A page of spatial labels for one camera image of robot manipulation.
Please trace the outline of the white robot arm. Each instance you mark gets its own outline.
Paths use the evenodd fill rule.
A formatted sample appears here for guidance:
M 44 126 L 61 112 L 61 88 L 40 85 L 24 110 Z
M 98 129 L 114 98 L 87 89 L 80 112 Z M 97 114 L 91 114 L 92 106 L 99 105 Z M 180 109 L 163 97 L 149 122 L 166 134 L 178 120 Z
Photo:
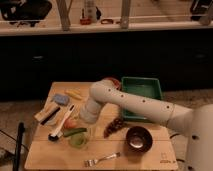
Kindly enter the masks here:
M 195 109 L 122 92 L 111 79 L 94 82 L 80 110 L 85 123 L 94 124 L 107 104 L 115 104 L 188 138 L 184 171 L 213 171 L 213 104 Z

